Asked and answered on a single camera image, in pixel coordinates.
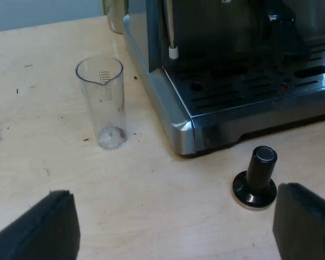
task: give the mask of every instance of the drip tray grate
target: drip tray grate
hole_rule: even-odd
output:
[[[167,69],[192,117],[300,95],[325,87],[325,39],[308,42],[311,57],[280,68],[270,54],[211,68]]]

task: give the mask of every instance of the light wood surface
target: light wood surface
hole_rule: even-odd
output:
[[[97,146],[74,73],[98,53],[125,66],[129,138],[113,151]],[[279,259],[275,207],[240,207],[231,184],[252,150],[268,145],[278,153],[276,184],[299,182],[325,198],[325,121],[185,159],[135,75],[106,17],[0,32],[0,230],[66,189],[75,194],[80,260]]]

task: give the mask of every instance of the tamper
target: tamper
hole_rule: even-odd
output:
[[[277,161],[277,153],[268,146],[256,147],[247,171],[233,181],[236,198],[252,209],[265,209],[277,196],[277,187],[271,179]]]

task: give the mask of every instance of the espresso machine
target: espresso machine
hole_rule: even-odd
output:
[[[325,116],[325,0],[129,0],[123,25],[181,155]]]

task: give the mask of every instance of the wall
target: wall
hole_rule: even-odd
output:
[[[0,31],[100,15],[102,0],[0,0]]]

